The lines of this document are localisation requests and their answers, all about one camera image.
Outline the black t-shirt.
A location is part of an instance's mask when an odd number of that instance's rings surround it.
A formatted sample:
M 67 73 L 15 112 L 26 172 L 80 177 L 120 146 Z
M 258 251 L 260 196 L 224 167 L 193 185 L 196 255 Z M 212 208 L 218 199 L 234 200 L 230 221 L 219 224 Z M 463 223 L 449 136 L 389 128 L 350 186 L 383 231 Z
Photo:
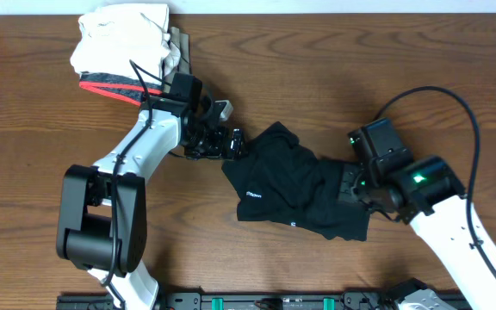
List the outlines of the black t-shirt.
M 239 221 L 271 221 L 326 239 L 367 239 L 369 211 L 338 200 L 345 162 L 317 158 L 279 121 L 247 149 L 247 157 L 222 165 L 239 197 Z

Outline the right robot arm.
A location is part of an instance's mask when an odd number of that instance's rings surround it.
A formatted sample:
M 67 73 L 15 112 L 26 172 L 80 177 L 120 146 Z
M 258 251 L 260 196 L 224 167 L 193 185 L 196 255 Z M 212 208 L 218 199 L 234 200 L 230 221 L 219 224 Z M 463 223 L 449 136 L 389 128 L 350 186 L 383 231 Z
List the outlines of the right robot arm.
M 441 261 L 470 308 L 496 309 L 496 244 L 469 190 L 442 158 L 387 158 L 385 170 L 348 163 L 339 199 L 408 225 Z

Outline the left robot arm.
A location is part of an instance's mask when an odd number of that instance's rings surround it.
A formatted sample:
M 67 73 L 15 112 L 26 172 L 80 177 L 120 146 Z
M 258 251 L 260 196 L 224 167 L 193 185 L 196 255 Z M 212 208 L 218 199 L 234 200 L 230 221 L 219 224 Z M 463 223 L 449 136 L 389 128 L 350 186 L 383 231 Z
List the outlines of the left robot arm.
M 167 299 L 142 257 L 147 241 L 146 185 L 163 158 L 183 146 L 190 160 L 237 159 L 244 133 L 223 123 L 228 100 L 202 115 L 190 100 L 153 96 L 125 138 L 91 166 L 72 165 L 63 179 L 56 250 L 87 271 L 105 295 L 61 295 L 58 309 L 166 309 Z

